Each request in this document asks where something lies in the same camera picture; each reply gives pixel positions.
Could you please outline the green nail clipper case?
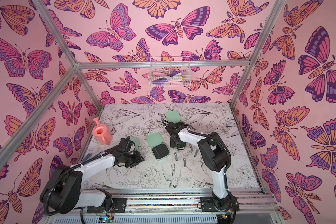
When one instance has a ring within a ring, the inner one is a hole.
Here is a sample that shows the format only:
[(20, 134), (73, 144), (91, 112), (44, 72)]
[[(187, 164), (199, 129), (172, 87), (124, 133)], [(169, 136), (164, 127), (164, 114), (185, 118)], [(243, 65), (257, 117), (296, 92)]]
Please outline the green nail clipper case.
[(140, 148), (141, 141), (139, 139), (130, 136), (130, 141), (132, 141), (134, 144), (134, 150), (138, 150)]

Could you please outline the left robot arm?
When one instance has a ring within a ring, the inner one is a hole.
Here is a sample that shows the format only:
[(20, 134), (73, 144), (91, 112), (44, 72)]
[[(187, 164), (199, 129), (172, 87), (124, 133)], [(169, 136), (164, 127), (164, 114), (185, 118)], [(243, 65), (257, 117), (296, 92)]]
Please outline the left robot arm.
[(113, 210), (112, 194), (103, 189), (84, 189), (84, 182), (97, 173), (114, 166), (133, 168), (144, 161), (138, 151), (140, 141), (121, 138), (118, 145), (77, 165), (57, 167), (40, 195), (46, 216), (67, 214), (71, 210), (96, 207)]

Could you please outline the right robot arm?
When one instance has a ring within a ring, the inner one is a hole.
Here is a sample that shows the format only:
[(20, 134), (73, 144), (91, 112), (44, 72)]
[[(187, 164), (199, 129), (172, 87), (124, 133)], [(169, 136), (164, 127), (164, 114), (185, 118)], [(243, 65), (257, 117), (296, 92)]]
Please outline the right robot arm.
[(212, 172), (213, 196), (222, 200), (231, 196), (226, 173), (231, 166), (231, 153), (219, 134), (198, 133), (191, 125), (182, 122), (174, 123), (163, 120), (165, 129), (170, 135), (170, 146), (184, 149), (187, 145), (198, 147), (205, 166)]

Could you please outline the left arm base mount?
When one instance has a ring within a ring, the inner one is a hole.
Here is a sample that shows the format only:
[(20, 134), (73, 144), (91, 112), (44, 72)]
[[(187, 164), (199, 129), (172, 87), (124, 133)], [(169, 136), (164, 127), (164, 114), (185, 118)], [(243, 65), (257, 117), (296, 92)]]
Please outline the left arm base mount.
[(109, 207), (88, 207), (87, 213), (124, 213), (127, 207), (127, 198), (112, 198)]

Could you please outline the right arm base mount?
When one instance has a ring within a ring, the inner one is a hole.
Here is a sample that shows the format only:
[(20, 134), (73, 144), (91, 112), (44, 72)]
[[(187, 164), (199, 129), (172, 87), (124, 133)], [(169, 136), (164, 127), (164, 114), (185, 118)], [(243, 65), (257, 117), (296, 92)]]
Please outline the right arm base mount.
[(200, 208), (203, 212), (238, 212), (239, 203), (236, 197), (200, 197)]

